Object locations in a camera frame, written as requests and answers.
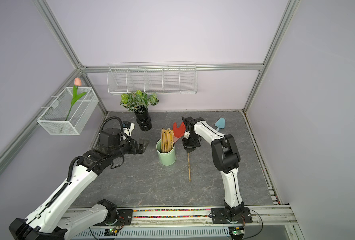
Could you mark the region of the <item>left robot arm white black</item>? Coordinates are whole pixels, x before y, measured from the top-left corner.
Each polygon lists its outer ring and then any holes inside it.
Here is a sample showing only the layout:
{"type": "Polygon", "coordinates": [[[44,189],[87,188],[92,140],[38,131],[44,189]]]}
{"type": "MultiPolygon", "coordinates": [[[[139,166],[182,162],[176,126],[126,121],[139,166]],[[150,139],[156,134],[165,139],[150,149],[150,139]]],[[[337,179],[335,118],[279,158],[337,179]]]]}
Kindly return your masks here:
{"type": "Polygon", "coordinates": [[[87,151],[74,158],[69,166],[67,178],[35,211],[26,218],[15,219],[9,231],[16,240],[70,240],[87,228],[96,224],[122,224],[116,205],[108,200],[101,200],[93,207],[68,219],[63,215],[81,192],[92,183],[113,160],[126,154],[143,154],[148,140],[137,142],[130,139],[122,146],[111,146],[104,152],[87,151]]]}

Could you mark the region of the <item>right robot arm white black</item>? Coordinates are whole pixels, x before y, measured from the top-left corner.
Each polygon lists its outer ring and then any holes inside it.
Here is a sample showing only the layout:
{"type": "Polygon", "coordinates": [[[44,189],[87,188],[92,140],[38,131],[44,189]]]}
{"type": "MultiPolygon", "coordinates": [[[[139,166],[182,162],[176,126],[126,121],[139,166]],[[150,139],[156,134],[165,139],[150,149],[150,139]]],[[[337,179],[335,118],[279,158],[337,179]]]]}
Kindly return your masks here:
{"type": "Polygon", "coordinates": [[[183,117],[182,121],[186,127],[182,143],[188,154],[201,146],[201,140],[211,145],[213,163],[223,180],[226,216],[231,222],[238,221],[242,218],[245,205],[238,183],[241,157],[235,138],[215,130],[203,118],[183,117]]]}

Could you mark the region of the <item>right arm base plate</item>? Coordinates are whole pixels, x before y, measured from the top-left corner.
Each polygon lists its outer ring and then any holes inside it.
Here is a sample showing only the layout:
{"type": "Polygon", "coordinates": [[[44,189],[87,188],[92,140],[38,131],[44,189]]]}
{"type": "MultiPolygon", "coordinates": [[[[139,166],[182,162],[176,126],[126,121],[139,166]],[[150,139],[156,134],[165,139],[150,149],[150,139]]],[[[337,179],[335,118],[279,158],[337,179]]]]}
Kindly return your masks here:
{"type": "Polygon", "coordinates": [[[251,224],[252,214],[249,208],[212,208],[209,218],[213,224],[251,224]]]}

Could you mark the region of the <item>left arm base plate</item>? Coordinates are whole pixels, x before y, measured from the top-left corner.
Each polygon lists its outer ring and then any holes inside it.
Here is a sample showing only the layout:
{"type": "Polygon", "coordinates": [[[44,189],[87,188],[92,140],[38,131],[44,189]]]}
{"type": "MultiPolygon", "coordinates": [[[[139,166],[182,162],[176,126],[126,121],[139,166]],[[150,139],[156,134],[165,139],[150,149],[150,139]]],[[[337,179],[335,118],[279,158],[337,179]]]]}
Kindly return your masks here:
{"type": "Polygon", "coordinates": [[[116,213],[108,213],[106,219],[98,224],[93,225],[97,226],[130,226],[133,216],[133,209],[117,209],[116,213]]]}

